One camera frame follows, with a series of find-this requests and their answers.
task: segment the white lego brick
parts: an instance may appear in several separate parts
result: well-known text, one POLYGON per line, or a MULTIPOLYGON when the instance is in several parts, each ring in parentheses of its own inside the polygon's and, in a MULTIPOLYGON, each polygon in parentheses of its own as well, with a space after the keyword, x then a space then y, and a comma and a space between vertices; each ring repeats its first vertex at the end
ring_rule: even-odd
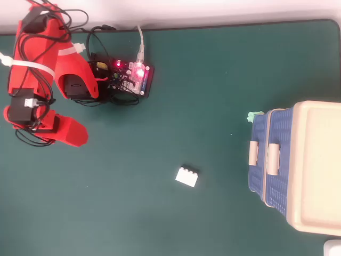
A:
POLYGON ((191 170, 181 167, 177 173, 175 180, 184 183, 188 186, 194 187, 198 179, 198 174, 191 170))
POLYGON ((341 240, 326 241, 323 247, 324 256, 340 256, 341 240))

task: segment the white cable tie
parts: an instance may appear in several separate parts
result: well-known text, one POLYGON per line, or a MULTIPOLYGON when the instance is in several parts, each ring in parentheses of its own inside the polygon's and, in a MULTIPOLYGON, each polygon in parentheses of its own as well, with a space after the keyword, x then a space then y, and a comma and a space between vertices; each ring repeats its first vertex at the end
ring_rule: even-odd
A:
POLYGON ((63 49, 63 50, 59 50, 58 52, 58 56, 64 56, 64 55, 69 55, 69 54, 73 54, 75 52, 77 53, 81 53, 85 50, 85 45, 84 44, 80 44, 80 43, 76 43, 76 44, 73 44, 72 47, 70 48, 66 48, 66 49, 63 49))
POLYGON ((53 79, 55 77, 55 73, 51 68, 49 68, 45 65, 39 64, 39 63, 35 63, 35 62, 31 62, 31 61, 24 61, 24 60, 13 60, 12 57, 5 56, 2 53, 0 53, 0 59, 1 59, 1 63, 5 66, 8 66, 8 67, 15 65, 15 66, 37 68, 37 69, 41 69, 41 70, 49 73, 53 77, 53 79))

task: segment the box handle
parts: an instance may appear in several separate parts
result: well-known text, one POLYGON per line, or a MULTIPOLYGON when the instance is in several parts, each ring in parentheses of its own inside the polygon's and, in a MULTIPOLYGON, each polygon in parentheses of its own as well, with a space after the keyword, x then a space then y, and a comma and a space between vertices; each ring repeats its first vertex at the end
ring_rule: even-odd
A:
POLYGON ((256 166, 258 160, 258 141, 250 141, 249 165, 256 166))
POLYGON ((270 143, 268 147, 267 173, 269 175, 278 175, 280 164, 280 146, 279 144, 270 143))

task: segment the white cable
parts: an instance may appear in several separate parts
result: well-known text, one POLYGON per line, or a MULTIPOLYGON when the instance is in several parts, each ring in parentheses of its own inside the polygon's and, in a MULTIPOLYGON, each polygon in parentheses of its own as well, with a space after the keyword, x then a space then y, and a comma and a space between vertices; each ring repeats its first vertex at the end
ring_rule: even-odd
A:
POLYGON ((142 30, 141 30, 141 27, 140 25, 137 26, 137 29, 139 30, 139 33, 140 33, 140 38, 141 38, 141 45, 144 46, 144 42, 143 42, 143 34, 142 34, 142 30))
POLYGON ((55 77, 55 73, 51 68, 44 66, 42 64, 39 64, 39 63, 35 63, 31 61, 23 61, 23 60, 13 60, 13 58, 11 58, 10 56, 5 56, 2 53, 0 53, 0 60, 3 65, 8 66, 8 67, 15 65, 15 66, 37 68, 37 69, 41 69, 49 73, 53 77, 53 79, 55 77))
POLYGON ((137 54, 136 62, 138 64, 142 64, 144 61, 144 42, 143 42, 143 34, 140 25, 137 26, 137 29, 139 30, 140 33, 140 38, 141 38, 141 45, 140 45, 140 50, 139 53, 137 54))

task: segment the cable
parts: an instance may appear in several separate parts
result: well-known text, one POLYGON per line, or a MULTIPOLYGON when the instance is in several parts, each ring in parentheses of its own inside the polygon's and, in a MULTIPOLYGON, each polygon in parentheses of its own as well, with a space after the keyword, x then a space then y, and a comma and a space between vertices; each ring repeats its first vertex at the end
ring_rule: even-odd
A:
POLYGON ((45 106, 45 110, 44 110, 44 112, 39 117, 36 117, 37 119, 34 121, 33 125, 30 127, 31 130, 36 129, 37 127, 39 127, 40 123, 42 122, 42 120, 45 118, 45 116, 50 111, 50 105, 48 104, 48 102, 40 101, 40 102, 38 102, 38 105, 39 106, 45 106))
POLYGON ((21 128, 20 126, 18 125, 13 125, 15 126, 17 129, 15 130, 15 136, 21 140, 22 142, 30 145, 30 146, 34 146, 34 147, 46 147, 46 146, 49 146, 51 144, 53 144, 55 142, 55 140, 53 139, 43 139, 41 137, 38 137, 36 135, 34 135, 30 130, 27 130, 25 128, 21 128), (34 141, 34 140, 31 140, 29 139, 26 135, 24 135, 21 131, 25 131, 26 133, 28 133, 30 136, 34 137, 35 139, 38 139, 39 141, 34 141))
POLYGON ((97 107, 99 105, 106 103, 106 102, 87 101, 87 100, 74 100, 74 102, 85 107, 97 107))
POLYGON ((144 61, 144 41, 143 41, 143 34, 142 34, 140 25, 137 26, 137 29, 139 30, 139 33, 140 33, 141 44, 140 44, 139 53, 137 54, 136 62, 138 65, 141 65, 143 64, 143 61, 144 61))
POLYGON ((108 77, 106 77, 106 78, 95 78, 95 80, 97 82, 104 82, 104 81, 107 81, 108 79, 109 79, 108 77))
POLYGON ((103 26, 95 26, 95 27, 93 27, 90 31, 88 31, 88 30, 86 30, 86 29, 84 29, 84 28, 81 29, 83 32, 88 33, 88 35, 87 35, 87 37, 86 37, 86 41, 85 41, 86 55, 87 55, 89 61, 92 61, 92 60, 93 60, 92 57, 91 57, 91 54, 90 54, 90 50, 89 50, 89 49, 90 49, 90 48, 89 48, 90 37, 93 35, 93 36, 98 40, 98 42, 101 44, 101 46, 102 46, 102 48, 103 48, 105 54, 107 55, 108 62, 105 63, 105 64, 108 66, 109 71, 111 71, 110 56, 109 56, 109 53, 108 53, 107 49, 105 48, 104 44, 102 43, 102 41, 101 41, 101 40, 98 38, 98 36, 95 34, 95 30, 97 30, 97 29, 101 29, 101 30, 102 30, 102 29, 103 29, 103 26))
POLYGON ((85 26, 89 22, 89 15, 87 14, 87 12, 85 12, 85 11, 83 11, 81 9, 66 9, 64 11, 66 11, 66 12, 76 12, 76 11, 77 12, 83 12, 86 15, 86 20, 82 24, 77 25, 77 26, 73 26, 73 27, 69 27, 69 29, 73 29, 71 32, 76 31, 75 28, 77 28, 77 29, 82 28, 83 26, 85 26))
POLYGON ((133 83, 135 86, 135 82, 128 79, 127 77, 120 78, 119 83, 117 84, 111 84, 112 87, 116 87, 116 89, 113 89, 109 95, 109 101, 115 105, 119 106, 132 106, 139 104, 139 96, 137 96, 132 90, 130 90, 128 87, 124 86, 124 81, 127 83, 133 83), (132 97, 132 99, 121 99, 120 97, 125 97, 129 95, 132 97))
MULTIPOLYGON (((32 0, 31 0, 31 2, 34 2, 34 3, 38 4, 39 6, 42 6, 43 8, 48 9, 48 10, 51 11, 51 12, 54 12, 54 10, 51 10, 51 9, 47 8, 46 6, 41 5, 41 4, 39 4, 39 3, 35 2, 35 1, 32 1, 32 0)), ((47 15, 47 14, 39 15, 39 16, 37 16, 35 19, 37 19, 37 18, 39 18, 39 17, 41 17, 41 16, 43 16, 43 15, 47 15)), ((48 39, 48 40, 54 41, 54 42, 52 43, 52 45, 50 45, 50 47, 48 47, 44 52, 42 52, 38 57, 36 57, 36 58, 34 59, 34 61, 37 61, 41 56, 43 56, 43 55, 44 55, 44 54, 45 54, 45 53, 46 53, 54 44, 56 44, 57 42, 63 43, 63 42, 68 42, 68 41, 71 40, 71 32, 70 32, 70 30, 66 27, 65 23, 63 22, 63 20, 62 20, 58 15, 55 15, 54 13, 52 13, 52 14, 50 14, 50 15, 51 15, 53 18, 57 18, 57 19, 63 24, 63 26, 65 27, 65 29, 66 29, 67 32, 66 32, 65 34, 63 34, 61 37, 51 37, 51 36, 44 36, 44 35, 30 34, 30 33, 25 33, 25 34, 23 34, 23 31, 24 31, 24 29, 25 29, 25 26, 22 27, 21 30, 20 30, 20 32, 19 32, 19 36, 18 36, 18 38, 17 38, 17 40, 16 40, 16 42, 15 42, 14 51, 15 51, 15 49, 17 48, 17 45, 18 45, 19 55, 20 55, 20 57, 21 57, 23 60, 29 61, 28 58, 27 58, 27 56, 26 56, 26 54, 25 54, 25 43, 26 43, 29 39, 31 39, 31 38, 39 37, 39 38, 44 38, 44 39, 48 39)), ((28 71, 30 71, 30 72, 36 77, 36 79, 37 79, 38 82, 40 83, 40 85, 41 85, 41 87, 42 87, 43 90, 44 90, 44 87, 42 86, 43 83, 49 88, 50 96, 51 96, 50 100, 52 100, 52 99, 53 99, 53 91, 52 91, 51 85, 49 85, 49 83, 47 82, 47 80, 45 79, 45 77, 44 77, 43 75, 39 75, 39 74, 41 74, 40 71, 33 71, 32 68, 28 68, 28 71)), ((17 90, 17 92, 16 92, 15 94, 11 94, 11 96, 15 96, 16 94, 18 94, 19 91, 21 90, 21 88, 22 88, 22 87, 20 87, 20 88, 17 90)))

